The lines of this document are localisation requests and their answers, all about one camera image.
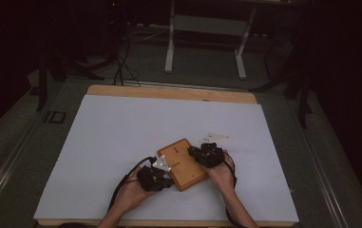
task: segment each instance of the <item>person's left hand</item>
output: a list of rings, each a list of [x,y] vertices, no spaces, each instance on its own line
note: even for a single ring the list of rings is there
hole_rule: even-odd
[[[122,186],[115,200],[114,206],[121,208],[124,212],[131,211],[142,204],[147,198],[154,196],[157,192],[146,192],[137,181],[137,172],[141,170],[140,166],[136,168],[132,175]]]

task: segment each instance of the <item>bare arm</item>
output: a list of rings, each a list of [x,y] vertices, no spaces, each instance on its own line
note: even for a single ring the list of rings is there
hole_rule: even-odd
[[[121,188],[115,203],[109,209],[105,217],[98,224],[98,228],[114,228],[117,227],[122,216],[127,212],[135,209],[147,198],[155,195],[157,192],[146,192],[140,184],[135,181],[137,172],[141,168],[138,167],[134,173],[128,178],[127,183]]]
[[[234,164],[228,156],[225,156],[225,161],[234,168]],[[211,182],[222,195],[225,206],[233,220],[249,228],[258,228],[257,224],[238,198],[234,189],[234,177],[228,166],[222,163],[214,168],[203,168],[206,170]]]

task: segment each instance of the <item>table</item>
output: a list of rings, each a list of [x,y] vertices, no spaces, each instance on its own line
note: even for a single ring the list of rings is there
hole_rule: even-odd
[[[243,65],[242,53],[245,48],[246,41],[249,37],[252,24],[254,22],[257,7],[262,6],[276,6],[294,9],[301,7],[303,4],[292,3],[291,1],[281,0],[235,0],[236,2],[246,2],[252,5],[249,12],[249,19],[247,21],[239,20],[226,20],[219,18],[207,18],[190,15],[179,15],[175,12],[175,0],[171,0],[170,21],[169,21],[169,43],[166,52],[164,72],[171,73],[174,59],[174,33],[175,30],[188,30],[197,32],[208,32],[225,35],[240,36],[240,43],[238,48],[235,49],[235,59],[237,63],[238,76],[240,79],[246,79],[245,67]]]
[[[247,120],[240,123],[235,118]],[[267,125],[256,128],[256,123],[265,119],[250,93],[93,85],[34,218],[42,225],[95,225],[105,215],[119,180],[138,161],[156,156],[158,149],[180,138],[197,144],[198,137],[205,136],[202,132],[223,130],[231,140],[219,146],[236,161],[236,190],[244,203],[250,201],[246,206],[251,215],[260,226],[291,226],[298,218],[287,182]],[[246,124],[255,131],[247,130]],[[126,214],[120,226],[230,226],[223,202],[210,184],[204,180],[184,192],[164,189]]]

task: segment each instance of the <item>dark background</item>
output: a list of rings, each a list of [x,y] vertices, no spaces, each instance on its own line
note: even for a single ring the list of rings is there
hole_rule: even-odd
[[[29,91],[27,75],[38,68],[38,57],[47,40],[73,58],[102,48],[102,2],[75,2],[0,1],[0,117]],[[323,4],[333,7],[311,17],[293,54],[300,57],[302,68],[311,75],[311,89],[362,184],[362,1]],[[218,12],[219,7],[210,8],[204,1],[199,5],[186,1],[178,9],[189,14],[206,9],[200,13],[230,18],[244,18],[249,9],[239,3],[219,6],[222,10]],[[277,25],[275,12],[277,9],[259,9],[252,33],[272,37]],[[131,24],[168,25],[169,1],[128,0],[126,14]]]

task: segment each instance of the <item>white metal table leg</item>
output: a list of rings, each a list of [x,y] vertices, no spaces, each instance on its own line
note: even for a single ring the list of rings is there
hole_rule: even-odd
[[[252,23],[254,22],[256,12],[257,8],[252,8],[251,15],[249,21],[246,23],[246,27],[243,32],[239,48],[235,49],[235,60],[237,62],[238,75],[239,78],[242,80],[246,79],[245,66],[243,65],[243,60],[242,60],[242,53],[243,50],[245,49],[245,44],[249,37],[249,31],[251,30]]]
[[[171,17],[169,19],[169,44],[166,51],[165,73],[172,72],[172,63],[174,61],[174,17],[175,17],[175,0],[171,1]]]

